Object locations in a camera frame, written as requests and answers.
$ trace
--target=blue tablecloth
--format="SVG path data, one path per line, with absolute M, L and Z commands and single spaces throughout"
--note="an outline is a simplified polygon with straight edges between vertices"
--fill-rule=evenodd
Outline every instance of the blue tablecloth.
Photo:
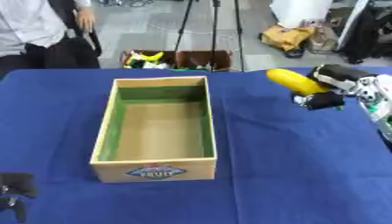
M 39 189 L 27 223 L 392 223 L 392 155 L 356 102 L 306 111 L 264 71 L 209 74 L 215 180 L 98 182 L 88 160 L 112 80 L 200 74 L 18 71 L 0 82 L 0 172 L 34 173 Z M 12 212 L 0 222 L 16 223 Z

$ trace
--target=floor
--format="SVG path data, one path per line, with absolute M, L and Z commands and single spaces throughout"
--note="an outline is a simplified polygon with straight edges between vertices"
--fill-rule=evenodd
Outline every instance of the floor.
M 95 1 L 97 31 L 103 48 L 103 67 L 119 67 L 119 56 L 124 49 L 174 49 L 186 9 L 186 0 L 154 0 L 141 8 L 105 7 L 98 3 L 98 0 Z M 262 44 L 257 38 L 258 34 L 276 22 L 270 12 L 270 2 L 271 0 L 240 0 L 246 70 L 345 64 L 338 55 L 325 56 L 309 52 L 302 59 L 286 59 L 278 50 Z M 240 60 L 234 8 L 234 0 L 221 1 L 218 48 L 234 52 L 233 69 L 238 70 Z M 212 17 L 212 0 L 199 0 L 195 3 L 180 49 L 210 49 Z M 368 59 L 362 65 L 392 66 L 392 60 Z

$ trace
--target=box label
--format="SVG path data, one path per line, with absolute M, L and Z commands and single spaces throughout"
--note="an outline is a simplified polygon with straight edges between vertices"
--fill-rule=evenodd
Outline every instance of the box label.
M 168 179 L 186 172 L 186 170 L 172 167 L 168 164 L 152 164 L 127 172 L 128 175 L 146 179 Z

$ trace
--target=tripod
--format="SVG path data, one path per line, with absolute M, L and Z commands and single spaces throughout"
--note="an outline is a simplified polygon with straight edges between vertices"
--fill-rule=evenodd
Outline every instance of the tripod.
M 215 68 L 216 36 L 217 36 L 218 12 L 219 12 L 218 9 L 221 7 L 221 1 L 220 0 L 212 0 L 212 1 L 213 1 L 213 43 L 211 49 L 210 67 L 213 72 Z M 186 7 L 184 20 L 182 21 L 181 28 L 179 28 L 178 30 L 178 39 L 177 39 L 175 52 L 179 49 L 179 43 L 181 42 L 181 39 L 184 35 L 184 30 L 186 28 L 186 23 L 188 22 L 188 18 L 192 6 L 193 6 L 193 0 L 189 0 L 188 5 Z M 244 58 L 243 58 L 243 48 L 242 48 L 242 23 L 240 18 L 239 0 L 234 0 L 234 7 L 235 7 L 235 18 L 237 24 L 238 44 L 240 46 L 241 71 L 244 72 L 245 68 L 244 68 Z

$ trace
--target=person's hand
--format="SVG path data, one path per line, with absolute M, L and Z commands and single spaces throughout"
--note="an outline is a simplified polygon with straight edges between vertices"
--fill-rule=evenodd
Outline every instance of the person's hand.
M 91 7 L 80 7 L 76 14 L 76 20 L 84 32 L 93 31 L 95 15 Z

